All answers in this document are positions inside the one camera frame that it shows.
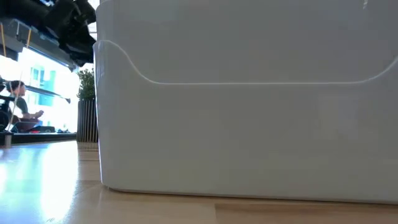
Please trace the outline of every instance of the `green leaves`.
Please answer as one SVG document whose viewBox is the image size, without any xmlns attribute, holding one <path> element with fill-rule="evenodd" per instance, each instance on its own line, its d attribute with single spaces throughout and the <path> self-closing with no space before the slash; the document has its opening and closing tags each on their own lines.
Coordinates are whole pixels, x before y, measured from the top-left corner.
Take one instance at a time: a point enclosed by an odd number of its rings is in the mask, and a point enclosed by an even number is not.
<svg viewBox="0 0 398 224">
<path fill-rule="evenodd" d="M 77 73 L 80 79 L 80 88 L 77 97 L 80 100 L 92 100 L 95 98 L 94 69 L 85 69 Z"/>
</svg>

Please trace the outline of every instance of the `potted plant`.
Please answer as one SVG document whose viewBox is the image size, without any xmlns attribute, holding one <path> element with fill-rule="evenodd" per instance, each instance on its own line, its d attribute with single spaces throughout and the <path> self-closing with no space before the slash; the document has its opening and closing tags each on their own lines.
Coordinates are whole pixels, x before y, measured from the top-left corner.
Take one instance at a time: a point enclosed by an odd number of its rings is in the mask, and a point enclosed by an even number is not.
<svg viewBox="0 0 398 224">
<path fill-rule="evenodd" d="M 94 70 L 85 69 L 77 75 L 80 79 L 77 141 L 98 142 Z"/>
</svg>

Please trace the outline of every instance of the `black object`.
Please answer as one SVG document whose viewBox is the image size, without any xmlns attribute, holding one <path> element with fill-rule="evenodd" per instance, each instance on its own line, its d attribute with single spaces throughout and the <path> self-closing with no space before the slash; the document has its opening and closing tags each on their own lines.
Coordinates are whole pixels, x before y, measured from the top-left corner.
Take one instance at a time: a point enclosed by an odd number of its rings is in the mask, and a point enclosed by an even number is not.
<svg viewBox="0 0 398 224">
<path fill-rule="evenodd" d="M 95 39 L 87 25 L 96 17 L 87 0 L 0 0 L 1 18 L 17 19 L 34 28 L 57 43 L 79 66 L 93 63 Z"/>
<path fill-rule="evenodd" d="M 55 127 L 51 126 L 36 126 L 26 132 L 39 131 L 40 133 L 55 133 Z"/>
<path fill-rule="evenodd" d="M 70 133 L 70 131 L 69 131 L 68 129 L 66 129 L 66 130 L 64 130 L 64 131 L 62 131 L 61 129 L 58 129 L 58 132 L 57 132 L 57 133 L 66 134 L 66 133 Z"/>
<path fill-rule="evenodd" d="M 3 80 L 0 78 L 0 92 L 6 87 L 2 82 Z M 0 105 L 0 132 L 3 132 L 7 128 L 10 120 L 10 117 L 8 116 L 10 101 L 14 101 L 15 98 L 0 95 L 0 99 L 4 100 L 4 103 Z"/>
<path fill-rule="evenodd" d="M 6 53 L 7 53 L 7 58 L 11 58 L 14 61 L 18 61 L 18 52 L 8 48 L 7 44 L 6 44 Z M 0 55 L 4 56 L 4 52 L 2 50 L 2 44 L 0 44 Z"/>
<path fill-rule="evenodd" d="M 27 119 L 27 118 L 20 118 L 15 122 L 12 122 L 14 127 L 12 127 L 11 132 L 13 133 L 26 133 L 29 132 L 34 126 L 39 123 L 37 119 Z"/>
</svg>

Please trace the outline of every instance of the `black equipment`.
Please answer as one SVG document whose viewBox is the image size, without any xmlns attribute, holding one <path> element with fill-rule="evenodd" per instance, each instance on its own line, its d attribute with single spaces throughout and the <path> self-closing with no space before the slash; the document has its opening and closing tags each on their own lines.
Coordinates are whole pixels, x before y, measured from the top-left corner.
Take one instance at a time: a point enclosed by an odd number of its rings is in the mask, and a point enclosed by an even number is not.
<svg viewBox="0 0 398 224">
<path fill-rule="evenodd" d="M 87 25 L 96 17 L 87 0 L 0 0 L 0 19 L 16 19 L 37 31 L 78 66 L 93 63 L 95 39 Z"/>
<path fill-rule="evenodd" d="M 39 133 L 55 133 L 55 127 L 51 126 L 36 126 L 26 132 L 39 132 Z"/>
<path fill-rule="evenodd" d="M 6 87 L 2 83 L 2 78 L 0 78 L 0 91 L 3 91 L 3 89 Z M 0 105 L 0 132 L 3 132 L 7 128 L 10 120 L 8 113 L 10 101 L 14 101 L 15 98 L 0 95 L 0 100 L 4 100 L 4 102 Z"/>
</svg>

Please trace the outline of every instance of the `white plastic container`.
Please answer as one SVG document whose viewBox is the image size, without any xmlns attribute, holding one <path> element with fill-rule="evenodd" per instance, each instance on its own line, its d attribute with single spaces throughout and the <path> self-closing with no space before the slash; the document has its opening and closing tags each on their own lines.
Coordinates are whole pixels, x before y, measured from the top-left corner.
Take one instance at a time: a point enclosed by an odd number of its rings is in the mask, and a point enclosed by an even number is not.
<svg viewBox="0 0 398 224">
<path fill-rule="evenodd" d="M 104 185 L 398 202 L 398 1 L 97 9 Z"/>
</svg>

